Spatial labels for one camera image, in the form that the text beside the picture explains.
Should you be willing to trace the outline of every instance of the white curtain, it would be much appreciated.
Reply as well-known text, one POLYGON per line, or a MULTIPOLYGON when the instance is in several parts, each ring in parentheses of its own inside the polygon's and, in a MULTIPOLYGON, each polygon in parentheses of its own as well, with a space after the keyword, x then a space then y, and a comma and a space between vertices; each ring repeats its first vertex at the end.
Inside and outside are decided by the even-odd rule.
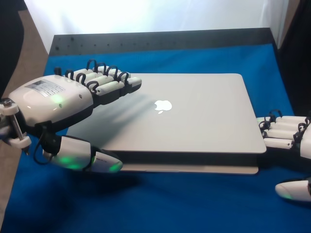
POLYGON ((50 51, 56 34, 270 27, 279 45, 288 0, 25 0, 50 51))

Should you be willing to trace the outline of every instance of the blue fabric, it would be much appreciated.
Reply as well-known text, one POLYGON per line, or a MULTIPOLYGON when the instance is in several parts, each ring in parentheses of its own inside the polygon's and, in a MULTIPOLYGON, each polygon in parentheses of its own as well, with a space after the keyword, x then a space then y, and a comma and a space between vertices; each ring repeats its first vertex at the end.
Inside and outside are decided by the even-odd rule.
MULTIPOLYGON (((129 72, 239 73, 258 117, 274 108, 293 114, 272 45, 50 57, 45 75, 55 66, 81 69, 90 58, 129 72)), ((82 174, 23 154, 2 233, 310 232, 309 207, 274 191, 304 175, 282 167, 255 176, 82 174)))

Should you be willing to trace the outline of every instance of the label sticker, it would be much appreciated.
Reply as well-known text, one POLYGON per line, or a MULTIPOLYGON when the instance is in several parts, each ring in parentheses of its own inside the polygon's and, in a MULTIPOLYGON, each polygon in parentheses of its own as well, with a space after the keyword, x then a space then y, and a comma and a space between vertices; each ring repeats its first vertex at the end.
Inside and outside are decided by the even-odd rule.
POLYGON ((35 83, 32 83, 30 85, 27 85, 25 87, 28 87, 30 89, 33 89, 37 92, 39 92, 44 97, 52 96, 56 93, 59 93, 61 91, 64 91, 65 89, 61 86, 48 81, 48 80, 40 80, 35 83))

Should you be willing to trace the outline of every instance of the table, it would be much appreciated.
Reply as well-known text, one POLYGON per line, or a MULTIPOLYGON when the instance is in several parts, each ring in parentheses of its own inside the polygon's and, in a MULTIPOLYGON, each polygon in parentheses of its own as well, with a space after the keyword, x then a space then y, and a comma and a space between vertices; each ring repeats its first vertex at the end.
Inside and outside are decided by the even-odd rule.
MULTIPOLYGON (((55 66, 83 68, 90 58, 132 73, 240 73, 258 117, 274 108, 292 115, 271 38, 269 29, 61 35, 45 75, 55 66)), ((22 155, 1 232, 308 232, 310 206, 282 200, 274 186, 306 176, 311 163, 279 150, 258 162, 255 176, 107 175, 22 155)))

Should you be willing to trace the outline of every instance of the blue tablecloth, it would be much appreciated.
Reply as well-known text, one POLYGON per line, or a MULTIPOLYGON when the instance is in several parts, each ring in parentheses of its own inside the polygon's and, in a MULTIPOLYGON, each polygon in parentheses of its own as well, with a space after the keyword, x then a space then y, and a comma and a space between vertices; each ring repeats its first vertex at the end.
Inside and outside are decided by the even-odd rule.
MULTIPOLYGON (((81 69, 90 58, 132 73, 239 73, 258 117, 275 108, 293 114, 272 45, 56 56, 45 75, 55 66, 81 69)), ((304 175, 278 166, 255 176, 85 174, 39 166, 23 154, 1 232, 310 232, 310 207, 274 191, 304 175)))

